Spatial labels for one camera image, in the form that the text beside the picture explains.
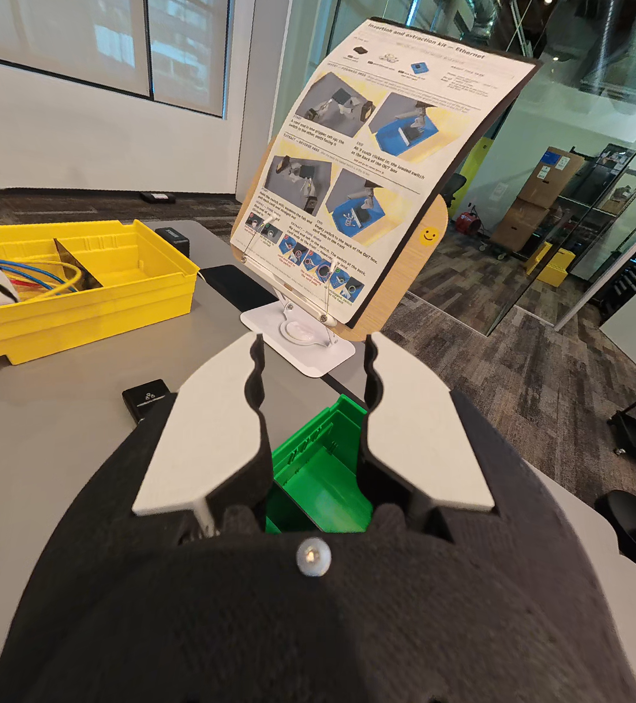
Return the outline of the red floor fan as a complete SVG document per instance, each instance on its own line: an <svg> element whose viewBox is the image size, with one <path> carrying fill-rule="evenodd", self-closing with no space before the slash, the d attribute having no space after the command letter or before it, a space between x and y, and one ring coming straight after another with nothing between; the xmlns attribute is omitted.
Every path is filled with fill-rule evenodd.
<svg viewBox="0 0 636 703"><path fill-rule="evenodd" d="M476 236L482 231L482 220L474 204L469 203L468 208L458 215L454 226L462 235Z"/></svg>

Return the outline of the large paned window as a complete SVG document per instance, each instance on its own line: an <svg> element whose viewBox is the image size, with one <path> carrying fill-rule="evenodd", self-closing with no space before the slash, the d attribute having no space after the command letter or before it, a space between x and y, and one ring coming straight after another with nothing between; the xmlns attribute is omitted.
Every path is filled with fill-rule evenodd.
<svg viewBox="0 0 636 703"><path fill-rule="evenodd" d="M224 118L231 1L0 1L0 63Z"/></svg>

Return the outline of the white sign stand base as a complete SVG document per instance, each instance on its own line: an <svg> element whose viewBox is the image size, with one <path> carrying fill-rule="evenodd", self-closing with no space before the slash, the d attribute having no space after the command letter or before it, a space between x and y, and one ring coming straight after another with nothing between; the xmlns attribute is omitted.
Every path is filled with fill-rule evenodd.
<svg viewBox="0 0 636 703"><path fill-rule="evenodd" d="M356 353L351 342L292 302L273 302L242 312L240 321L310 378L323 377Z"/></svg>

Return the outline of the instruction sign board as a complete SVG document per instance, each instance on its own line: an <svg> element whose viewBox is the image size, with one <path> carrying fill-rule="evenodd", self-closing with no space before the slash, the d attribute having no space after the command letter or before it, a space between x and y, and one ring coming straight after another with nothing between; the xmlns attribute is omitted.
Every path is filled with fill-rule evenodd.
<svg viewBox="0 0 636 703"><path fill-rule="evenodd" d="M366 20L296 99L231 246L320 322L353 328L459 163L541 65Z"/></svg>

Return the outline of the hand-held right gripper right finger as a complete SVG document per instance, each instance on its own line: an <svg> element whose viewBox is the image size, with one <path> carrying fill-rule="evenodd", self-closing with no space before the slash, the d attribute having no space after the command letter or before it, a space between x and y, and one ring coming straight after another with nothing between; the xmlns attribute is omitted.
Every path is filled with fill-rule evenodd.
<svg viewBox="0 0 636 703"><path fill-rule="evenodd" d="M381 332L365 342L364 369L356 475L373 509L394 504L408 527L444 536L442 509L491 514L494 497L446 384Z"/></svg>

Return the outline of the tall cardboard box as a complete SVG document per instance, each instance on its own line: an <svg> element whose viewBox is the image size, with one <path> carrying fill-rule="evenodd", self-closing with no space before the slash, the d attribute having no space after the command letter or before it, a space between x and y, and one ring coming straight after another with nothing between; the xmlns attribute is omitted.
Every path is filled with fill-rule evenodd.
<svg viewBox="0 0 636 703"><path fill-rule="evenodd" d="M580 154L549 147L498 224L490 243L509 252L520 251L584 163Z"/></svg>

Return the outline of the green plastic bin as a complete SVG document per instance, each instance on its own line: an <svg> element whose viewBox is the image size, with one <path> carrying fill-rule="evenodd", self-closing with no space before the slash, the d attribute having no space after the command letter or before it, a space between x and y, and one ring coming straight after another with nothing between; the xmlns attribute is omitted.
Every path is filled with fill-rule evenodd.
<svg viewBox="0 0 636 703"><path fill-rule="evenodd" d="M356 477L366 409L342 394L272 452L268 533L362 533L373 512Z"/></svg>

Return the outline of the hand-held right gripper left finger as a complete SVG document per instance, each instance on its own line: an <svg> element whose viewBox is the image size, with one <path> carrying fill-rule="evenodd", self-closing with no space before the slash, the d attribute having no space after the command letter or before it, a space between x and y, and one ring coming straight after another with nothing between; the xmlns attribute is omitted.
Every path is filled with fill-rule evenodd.
<svg viewBox="0 0 636 703"><path fill-rule="evenodd" d="M137 517L190 511L216 536L228 510L249 510L266 530L273 478L261 334L248 332L182 385L132 504Z"/></svg>

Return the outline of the black ethernet splitter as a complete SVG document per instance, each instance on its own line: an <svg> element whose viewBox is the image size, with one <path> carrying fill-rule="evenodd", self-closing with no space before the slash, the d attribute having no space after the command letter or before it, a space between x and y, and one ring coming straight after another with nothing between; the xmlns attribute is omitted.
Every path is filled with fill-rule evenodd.
<svg viewBox="0 0 636 703"><path fill-rule="evenodd" d="M139 425L155 405L170 394L162 379L155 379L121 392L123 403L136 425Z"/></svg>

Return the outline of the black office chair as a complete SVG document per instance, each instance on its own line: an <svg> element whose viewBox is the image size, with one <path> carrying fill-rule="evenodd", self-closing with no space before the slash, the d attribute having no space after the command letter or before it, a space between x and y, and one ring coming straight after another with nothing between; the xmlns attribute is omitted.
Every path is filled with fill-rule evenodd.
<svg viewBox="0 0 636 703"><path fill-rule="evenodd" d="M450 214L451 206L454 200L455 194L467 184L467 178L459 173L453 173L449 179L446 181L442 192L440 195L445 201L445 205L448 212L448 218L451 219Z"/></svg>

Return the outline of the black table mat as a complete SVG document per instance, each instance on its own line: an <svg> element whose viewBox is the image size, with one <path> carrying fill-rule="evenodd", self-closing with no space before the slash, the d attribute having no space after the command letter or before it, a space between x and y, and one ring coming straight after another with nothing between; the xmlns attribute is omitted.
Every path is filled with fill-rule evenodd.
<svg viewBox="0 0 636 703"><path fill-rule="evenodd" d="M234 264L202 268L199 275L240 312L278 302L278 298Z"/></svg>

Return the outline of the yellow plastic bin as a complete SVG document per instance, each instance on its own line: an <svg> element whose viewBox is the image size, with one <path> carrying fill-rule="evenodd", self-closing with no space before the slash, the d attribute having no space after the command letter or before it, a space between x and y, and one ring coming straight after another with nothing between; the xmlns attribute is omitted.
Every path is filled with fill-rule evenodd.
<svg viewBox="0 0 636 703"><path fill-rule="evenodd" d="M24 302L0 306L0 357L13 365L187 314L199 273L138 220L0 226L0 260L48 269L69 287L80 287L77 271L99 283L31 289Z"/></svg>

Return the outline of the small black box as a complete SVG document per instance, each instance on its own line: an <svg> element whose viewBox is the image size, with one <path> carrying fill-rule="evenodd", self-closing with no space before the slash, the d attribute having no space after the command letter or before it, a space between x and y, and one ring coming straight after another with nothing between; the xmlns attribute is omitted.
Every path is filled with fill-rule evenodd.
<svg viewBox="0 0 636 703"><path fill-rule="evenodd" d="M190 240L186 235L180 233L171 226L162 226L154 229L154 232L165 242L173 246L176 251L190 259Z"/></svg>

